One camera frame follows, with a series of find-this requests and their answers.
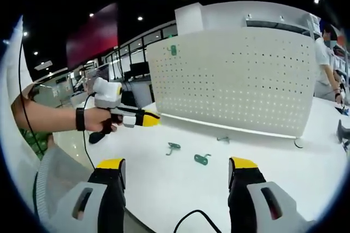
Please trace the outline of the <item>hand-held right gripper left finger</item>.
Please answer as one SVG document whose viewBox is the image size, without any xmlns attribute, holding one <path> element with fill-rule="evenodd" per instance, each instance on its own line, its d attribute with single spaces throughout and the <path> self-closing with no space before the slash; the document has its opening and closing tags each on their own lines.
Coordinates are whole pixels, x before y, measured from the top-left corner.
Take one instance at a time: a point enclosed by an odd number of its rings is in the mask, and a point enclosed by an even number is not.
<svg viewBox="0 0 350 233">
<path fill-rule="evenodd" d="M 125 159 L 100 162 L 57 205 L 56 232 L 123 232 Z"/>
</svg>

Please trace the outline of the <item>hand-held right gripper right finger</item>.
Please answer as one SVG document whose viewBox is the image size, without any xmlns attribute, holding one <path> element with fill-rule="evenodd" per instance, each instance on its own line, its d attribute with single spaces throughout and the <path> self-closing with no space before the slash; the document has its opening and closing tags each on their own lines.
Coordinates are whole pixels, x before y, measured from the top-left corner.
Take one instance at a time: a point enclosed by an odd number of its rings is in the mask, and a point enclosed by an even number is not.
<svg viewBox="0 0 350 233">
<path fill-rule="evenodd" d="M 307 232 L 314 224 L 298 211 L 296 201 L 268 182 L 256 163 L 229 158 L 228 207 L 231 232 Z"/>
</svg>

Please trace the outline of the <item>person's left hand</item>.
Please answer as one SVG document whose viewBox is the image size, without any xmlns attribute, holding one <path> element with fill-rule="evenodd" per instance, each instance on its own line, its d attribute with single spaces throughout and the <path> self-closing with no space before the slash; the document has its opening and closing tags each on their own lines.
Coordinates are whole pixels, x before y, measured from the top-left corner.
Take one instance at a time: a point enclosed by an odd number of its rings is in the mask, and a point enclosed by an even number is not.
<svg viewBox="0 0 350 233">
<path fill-rule="evenodd" d="M 110 111 L 106 109 L 94 107 L 84 110 L 85 129 L 91 132 L 106 134 L 115 132 L 117 126 L 122 124 L 122 121 L 122 115 L 111 115 Z"/>
</svg>

